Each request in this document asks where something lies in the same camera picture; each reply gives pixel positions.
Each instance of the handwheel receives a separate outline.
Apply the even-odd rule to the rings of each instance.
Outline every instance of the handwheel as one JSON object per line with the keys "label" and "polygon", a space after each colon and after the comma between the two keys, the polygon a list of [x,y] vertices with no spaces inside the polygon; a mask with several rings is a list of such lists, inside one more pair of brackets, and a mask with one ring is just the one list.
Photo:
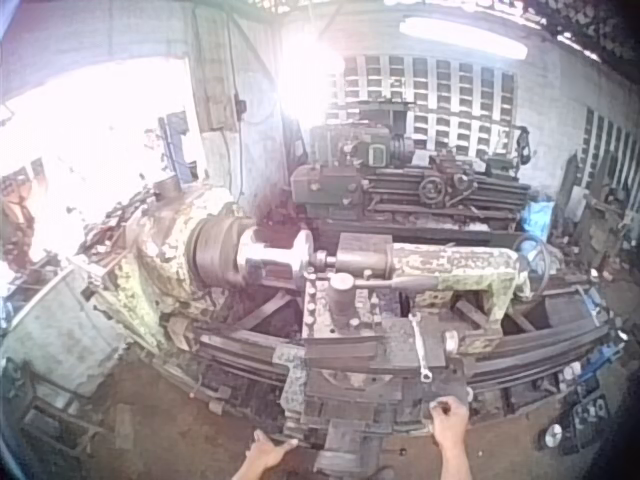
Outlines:
{"label": "handwheel", "polygon": [[542,255],[542,264],[543,264],[542,282],[540,283],[538,290],[536,290],[536,292],[531,297],[531,298],[536,298],[542,295],[545,288],[547,287],[547,283],[549,282],[549,276],[551,274],[551,256],[549,255],[549,250],[547,250],[547,246],[544,240],[536,237],[531,233],[525,233],[522,236],[520,236],[513,244],[512,249],[517,252],[518,248],[520,248],[524,242],[528,242],[528,241],[535,242],[536,246],[528,254],[526,255],[521,254],[520,256],[527,259],[527,262],[529,263],[529,271],[531,271],[531,264],[533,260],[537,258],[539,255]]}

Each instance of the wall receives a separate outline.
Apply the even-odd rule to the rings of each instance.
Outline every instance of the wall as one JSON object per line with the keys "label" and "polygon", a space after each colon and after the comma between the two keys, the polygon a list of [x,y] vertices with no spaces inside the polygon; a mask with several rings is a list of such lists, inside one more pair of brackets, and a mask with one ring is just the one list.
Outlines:
{"label": "wall", "polygon": [[[253,21],[244,21],[244,27],[261,53],[269,53],[274,42],[271,27]],[[237,197],[242,156],[245,175],[240,203],[260,214],[284,182],[279,106],[269,75],[232,27],[235,83],[249,107],[240,148],[226,28],[220,10],[188,1],[24,3],[3,41],[3,98],[87,65],[143,57],[187,58],[211,181],[230,186]],[[225,132],[229,155],[220,130]]]}
{"label": "wall", "polygon": [[91,395],[117,362],[124,334],[85,302],[86,279],[65,270],[20,311],[0,355],[28,360],[36,372],[82,395]]}
{"label": "wall", "polygon": [[[316,31],[325,29],[335,5],[316,5]],[[429,16],[494,31],[528,47],[524,61],[509,60],[475,50],[421,40],[399,32],[405,16]],[[295,41],[309,26],[308,11],[287,17],[283,43]],[[582,147],[587,107],[626,129],[638,130],[638,89],[608,68],[559,44],[544,32],[488,14],[466,13],[438,6],[385,7],[379,3],[347,3],[322,41],[343,56],[408,55],[470,62],[516,75],[515,123],[531,131],[537,152],[521,170],[521,179],[554,195],[567,158]]]}

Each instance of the hand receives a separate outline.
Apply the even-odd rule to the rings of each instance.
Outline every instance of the hand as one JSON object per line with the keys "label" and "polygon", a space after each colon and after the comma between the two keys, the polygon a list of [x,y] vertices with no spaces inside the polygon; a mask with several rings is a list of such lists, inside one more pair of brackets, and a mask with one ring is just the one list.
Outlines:
{"label": "hand", "polygon": [[261,470],[275,467],[282,461],[284,454],[298,446],[298,440],[288,440],[276,447],[262,430],[256,430],[253,434],[255,442],[247,452],[245,463],[252,464]]}
{"label": "hand", "polygon": [[464,451],[464,435],[469,422],[469,409],[456,397],[440,397],[429,405],[433,416],[433,436],[440,449]]}

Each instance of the dirty floor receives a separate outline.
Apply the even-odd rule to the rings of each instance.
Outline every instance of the dirty floor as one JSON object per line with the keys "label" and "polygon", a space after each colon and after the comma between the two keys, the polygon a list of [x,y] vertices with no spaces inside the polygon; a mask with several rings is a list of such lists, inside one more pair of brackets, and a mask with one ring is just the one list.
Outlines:
{"label": "dirty floor", "polygon": [[[637,308],[639,292],[632,283],[605,289],[611,306],[623,314]],[[620,402],[630,368],[628,361],[619,362],[600,375],[612,410]],[[132,442],[130,449],[116,448],[113,439],[96,438],[93,455],[85,464],[92,480],[229,479],[242,463],[252,426],[211,413],[206,404],[189,399],[146,363],[134,359],[121,364],[101,392],[108,397],[105,423],[112,431],[116,406],[129,406]],[[537,432],[557,413],[551,401],[526,416],[471,429],[467,450],[474,480],[580,478],[597,446],[569,457],[534,448]],[[317,478],[311,472],[313,459],[313,452],[298,449],[267,478]],[[437,479],[441,467],[437,447],[425,437],[389,439],[381,464],[394,466],[402,480]]]}

